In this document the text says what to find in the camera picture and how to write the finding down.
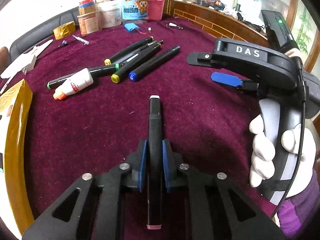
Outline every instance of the blue lid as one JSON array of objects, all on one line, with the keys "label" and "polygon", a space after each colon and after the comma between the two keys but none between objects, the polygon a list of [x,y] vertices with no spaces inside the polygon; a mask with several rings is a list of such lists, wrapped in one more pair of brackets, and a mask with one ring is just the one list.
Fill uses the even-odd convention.
[{"label": "blue lid", "polygon": [[136,81],[137,80],[137,74],[134,73],[134,72],[130,72],[129,73],[129,78],[132,80],[132,81]]},{"label": "blue lid", "polygon": [[92,6],[94,4],[95,4],[95,2],[87,2],[87,3],[84,3],[84,4],[80,4],[79,8],[89,7],[89,6]]}]

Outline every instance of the blue gripper pad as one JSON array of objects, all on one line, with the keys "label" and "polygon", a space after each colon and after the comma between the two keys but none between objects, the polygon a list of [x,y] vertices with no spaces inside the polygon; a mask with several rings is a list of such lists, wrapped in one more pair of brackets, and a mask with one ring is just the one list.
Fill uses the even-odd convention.
[{"label": "blue gripper pad", "polygon": [[218,82],[221,84],[226,84],[232,87],[239,87],[242,86],[243,81],[240,78],[228,74],[223,74],[219,72],[214,72],[211,75],[211,80],[214,82]]},{"label": "blue gripper pad", "polygon": [[143,151],[141,156],[141,164],[139,169],[138,189],[140,192],[142,192],[144,176],[146,173],[147,143],[148,143],[147,140],[144,140],[144,146],[143,146]]},{"label": "blue gripper pad", "polygon": [[165,186],[167,188],[167,192],[170,192],[170,168],[169,168],[169,162],[168,162],[168,153],[167,149],[165,147],[165,141],[162,141],[162,158],[163,158],[163,170],[164,170],[164,181],[165,181]]}]

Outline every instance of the orange cap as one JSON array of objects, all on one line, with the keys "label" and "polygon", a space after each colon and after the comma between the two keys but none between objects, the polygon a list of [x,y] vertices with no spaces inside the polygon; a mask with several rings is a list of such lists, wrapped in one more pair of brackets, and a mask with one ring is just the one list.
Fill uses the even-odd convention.
[{"label": "orange cap", "polygon": [[53,94],[53,98],[54,99],[59,99],[59,100],[62,100],[62,99],[64,99],[64,98],[66,98],[67,96],[61,91],[61,90],[59,90],[59,91],[56,91],[54,94]]}]

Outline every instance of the gripper handle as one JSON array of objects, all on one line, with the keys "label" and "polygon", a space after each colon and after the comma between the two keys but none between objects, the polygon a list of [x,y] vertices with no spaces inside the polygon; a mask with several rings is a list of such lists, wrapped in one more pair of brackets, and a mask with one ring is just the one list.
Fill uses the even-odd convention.
[{"label": "gripper handle", "polygon": [[[263,119],[264,133],[276,149],[276,155],[272,160],[275,166],[275,174],[268,180],[291,179],[297,162],[297,155],[289,153],[282,147],[281,137],[285,131],[294,129],[301,123],[301,111],[269,98],[260,100],[259,108]],[[270,188],[260,187],[260,192],[271,203],[278,205],[285,189],[274,191]]]}]

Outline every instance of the small bottle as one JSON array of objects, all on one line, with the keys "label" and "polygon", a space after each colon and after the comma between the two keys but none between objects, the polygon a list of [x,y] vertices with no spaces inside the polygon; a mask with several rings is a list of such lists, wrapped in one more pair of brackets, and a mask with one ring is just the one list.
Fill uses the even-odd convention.
[{"label": "small bottle", "polygon": [[148,19],[161,20],[165,0],[148,0]]},{"label": "small bottle", "polygon": [[121,11],[123,24],[142,23],[148,16],[148,0],[122,0]]},{"label": "small bottle", "polygon": [[80,90],[90,86],[93,83],[92,76],[87,68],[80,70],[69,77],[62,85],[60,85],[53,94],[54,99],[62,100],[67,96],[73,95]]}]

